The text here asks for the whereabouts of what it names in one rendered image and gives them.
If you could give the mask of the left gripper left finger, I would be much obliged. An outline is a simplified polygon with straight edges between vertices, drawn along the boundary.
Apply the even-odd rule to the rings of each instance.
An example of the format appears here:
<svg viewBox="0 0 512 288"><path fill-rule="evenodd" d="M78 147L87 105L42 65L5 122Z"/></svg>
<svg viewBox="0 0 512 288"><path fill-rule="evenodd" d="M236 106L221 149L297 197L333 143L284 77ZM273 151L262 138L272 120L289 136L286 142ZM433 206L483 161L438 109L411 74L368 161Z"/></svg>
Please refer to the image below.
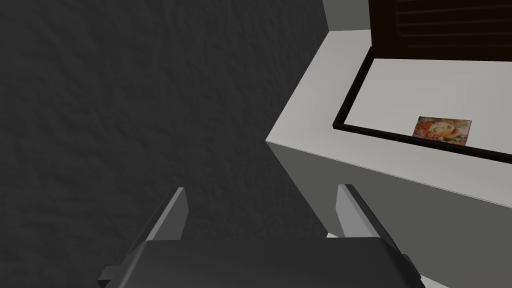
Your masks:
<svg viewBox="0 0 512 288"><path fill-rule="evenodd" d="M128 252L131 253L145 241L179 240L188 213L189 206L185 188L178 187L169 191L146 222Z"/></svg>

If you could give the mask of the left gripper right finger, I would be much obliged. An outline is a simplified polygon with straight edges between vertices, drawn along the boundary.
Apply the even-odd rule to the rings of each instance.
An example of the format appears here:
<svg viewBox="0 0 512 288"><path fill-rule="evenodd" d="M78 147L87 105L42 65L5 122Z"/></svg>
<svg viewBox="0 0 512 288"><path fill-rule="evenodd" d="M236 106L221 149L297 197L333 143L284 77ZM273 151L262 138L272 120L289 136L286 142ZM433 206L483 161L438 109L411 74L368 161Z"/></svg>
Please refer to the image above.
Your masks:
<svg viewBox="0 0 512 288"><path fill-rule="evenodd" d="M353 185L338 185L335 211L343 237L381 238L393 249L400 251L376 214Z"/></svg>

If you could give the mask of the colourful portrait picture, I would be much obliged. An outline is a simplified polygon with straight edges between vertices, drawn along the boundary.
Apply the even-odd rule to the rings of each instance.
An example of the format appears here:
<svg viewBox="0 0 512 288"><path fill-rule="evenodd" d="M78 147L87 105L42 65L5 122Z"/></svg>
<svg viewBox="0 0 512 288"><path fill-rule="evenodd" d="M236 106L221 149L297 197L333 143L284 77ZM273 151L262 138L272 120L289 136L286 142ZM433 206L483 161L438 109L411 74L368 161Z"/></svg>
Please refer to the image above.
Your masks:
<svg viewBox="0 0 512 288"><path fill-rule="evenodd" d="M413 137L465 146L468 140L472 121L465 119L450 119L424 117L418 118Z"/></svg>

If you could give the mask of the dark brown slatted door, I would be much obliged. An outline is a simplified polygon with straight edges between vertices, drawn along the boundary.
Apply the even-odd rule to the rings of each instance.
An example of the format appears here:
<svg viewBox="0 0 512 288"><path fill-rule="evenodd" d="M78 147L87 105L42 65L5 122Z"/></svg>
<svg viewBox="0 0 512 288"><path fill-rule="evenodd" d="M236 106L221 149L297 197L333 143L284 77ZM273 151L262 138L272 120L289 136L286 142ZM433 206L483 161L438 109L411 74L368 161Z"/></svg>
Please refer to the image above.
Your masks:
<svg viewBox="0 0 512 288"><path fill-rule="evenodd" d="M373 56L512 62L512 0L368 0Z"/></svg>

